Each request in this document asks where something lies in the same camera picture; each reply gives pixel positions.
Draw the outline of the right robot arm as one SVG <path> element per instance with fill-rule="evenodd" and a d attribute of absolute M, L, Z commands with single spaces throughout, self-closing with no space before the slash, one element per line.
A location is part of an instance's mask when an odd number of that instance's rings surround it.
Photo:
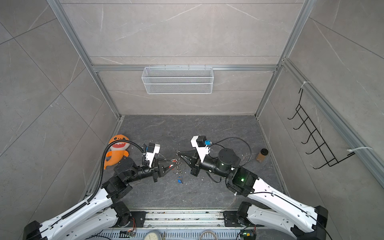
<path fill-rule="evenodd" d="M 267 209 L 242 202 L 237 211 L 238 221 L 245 226 L 261 225 L 290 235 L 296 240 L 325 240 L 328 232 L 328 210 L 322 206 L 302 204 L 267 184 L 251 171 L 240 167 L 241 159 L 232 149 L 221 149 L 216 158 L 209 149 L 177 152 L 191 168 L 191 174 L 200 171 L 218 175 L 226 180 L 226 187 L 236 196 L 257 201 Z"/>

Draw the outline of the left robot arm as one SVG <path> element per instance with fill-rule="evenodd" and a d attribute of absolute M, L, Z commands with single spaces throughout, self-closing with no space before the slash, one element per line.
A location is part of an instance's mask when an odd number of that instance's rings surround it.
<path fill-rule="evenodd" d="M 127 224 L 131 212 L 121 199 L 132 190 L 131 182 L 165 176 L 175 168 L 176 160 L 154 159 L 152 166 L 137 166 L 124 157 L 114 168 L 115 175 L 96 193 L 67 211 L 39 223 L 25 226 L 25 240 L 80 240 L 116 224 Z"/>

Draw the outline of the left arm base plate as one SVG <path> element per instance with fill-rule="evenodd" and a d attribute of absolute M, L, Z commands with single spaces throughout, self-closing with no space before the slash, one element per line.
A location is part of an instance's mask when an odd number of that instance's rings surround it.
<path fill-rule="evenodd" d="M 147 212 L 145 211 L 136 211 L 125 214 L 122 217 L 118 217 L 117 223 L 112 226 L 112 228 L 143 228 Z"/>

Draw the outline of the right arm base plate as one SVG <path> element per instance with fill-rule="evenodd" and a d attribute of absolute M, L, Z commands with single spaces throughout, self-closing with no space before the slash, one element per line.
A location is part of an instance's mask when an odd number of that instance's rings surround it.
<path fill-rule="evenodd" d="M 226 227 L 263 227 L 263 225 L 252 224 L 247 216 L 247 213 L 241 211 L 223 211 Z"/>

